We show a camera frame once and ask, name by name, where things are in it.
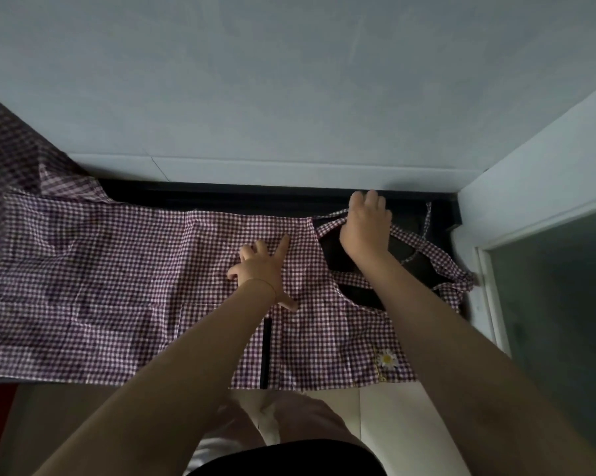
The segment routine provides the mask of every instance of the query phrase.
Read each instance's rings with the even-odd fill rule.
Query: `purple and white checkered cloth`
[[[0,376],[122,384],[234,291],[226,273],[242,245],[263,239],[273,251],[288,233],[283,279],[300,310],[267,315],[268,387],[413,381],[389,317],[338,286],[367,281],[327,267],[319,239],[344,221],[117,203],[0,105]],[[452,281],[436,289],[458,310],[471,274],[423,237],[396,226],[391,235]],[[262,335],[261,324],[231,387],[259,387]],[[396,363],[381,364],[384,354]]]

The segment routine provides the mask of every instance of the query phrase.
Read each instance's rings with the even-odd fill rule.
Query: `pants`
[[[295,392],[270,392],[263,403],[263,411],[276,420],[281,444],[305,439],[333,439],[367,448],[324,401]],[[184,475],[217,457],[262,446],[266,446],[265,441],[249,415],[238,401],[228,399],[210,422]]]

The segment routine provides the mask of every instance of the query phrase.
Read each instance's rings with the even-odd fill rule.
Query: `person's left hand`
[[[254,247],[241,247],[241,263],[236,264],[227,271],[227,278],[238,278],[238,285],[241,286],[248,280],[258,279],[267,282],[276,292],[276,303],[292,312],[298,310],[298,303],[285,294],[283,279],[280,276],[280,269],[285,262],[285,256],[289,249],[289,236],[285,235],[273,256],[267,252],[267,246],[262,240],[257,240]]]

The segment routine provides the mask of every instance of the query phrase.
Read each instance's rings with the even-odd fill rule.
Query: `hand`
[[[276,303],[292,312],[298,310],[298,303],[285,294],[283,279],[280,276],[289,249],[289,236],[285,235],[273,256],[267,252],[267,246],[262,240],[257,240],[254,247],[241,247],[241,263],[227,271],[227,278],[238,278],[238,285],[242,286],[248,280],[262,280],[267,282],[276,293]]]
[[[349,200],[349,216],[341,228],[340,243],[358,266],[388,253],[392,212],[386,210],[386,199],[370,190],[366,197],[354,192]]]

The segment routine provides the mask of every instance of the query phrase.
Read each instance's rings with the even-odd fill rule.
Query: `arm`
[[[596,475],[596,451],[536,386],[388,252],[391,214],[353,194],[340,241],[475,475]]]
[[[36,476],[176,475],[185,470],[256,327],[278,302],[294,310],[276,254],[241,249],[228,277],[239,288],[124,384],[45,462]]]

